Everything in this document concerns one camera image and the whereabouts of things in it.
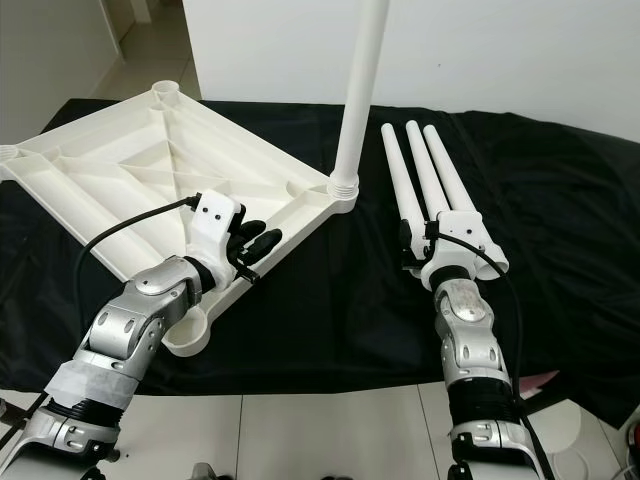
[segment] white floor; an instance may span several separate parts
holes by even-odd
[[[200,98],[180,10],[134,26],[121,46],[126,63],[99,97],[126,99],[170,79]],[[0,395],[21,406],[35,398]],[[182,480],[208,462],[240,480],[444,480],[450,428],[442,383],[341,395],[139,396],[122,421],[122,458],[101,468],[113,479]],[[578,441],[552,457],[558,480],[611,479],[626,462],[623,438],[582,411]]]

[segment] white plastic stand base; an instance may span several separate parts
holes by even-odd
[[[254,269],[265,275],[357,196],[328,193],[326,175],[161,81],[150,91],[18,145],[0,146],[0,180],[16,180],[78,241],[197,191],[244,204],[245,220],[279,228],[283,239]],[[102,242],[94,255],[120,280],[184,255],[188,208],[140,222]],[[164,339],[176,355],[200,352],[215,318],[249,289],[235,280],[204,296]]]

